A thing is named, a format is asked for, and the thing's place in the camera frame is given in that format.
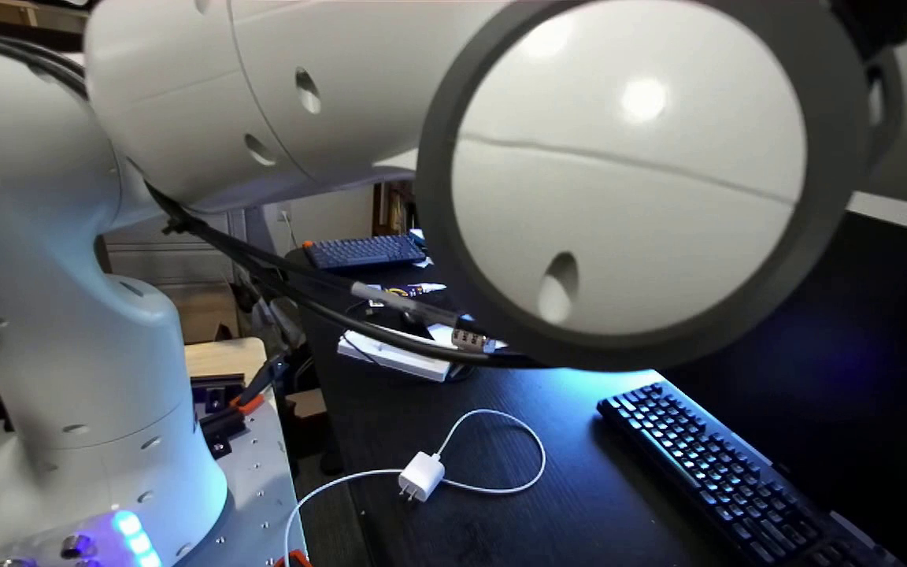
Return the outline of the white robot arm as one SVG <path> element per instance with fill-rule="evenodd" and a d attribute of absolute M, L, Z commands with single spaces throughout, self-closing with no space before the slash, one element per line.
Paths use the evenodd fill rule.
<path fill-rule="evenodd" d="M 907 0 L 96 0 L 0 33 L 0 550 L 132 512 L 192 555 L 229 484 L 182 323 L 97 245 L 400 183 L 498 361 L 717 348 L 848 203 L 907 197 Z"/>

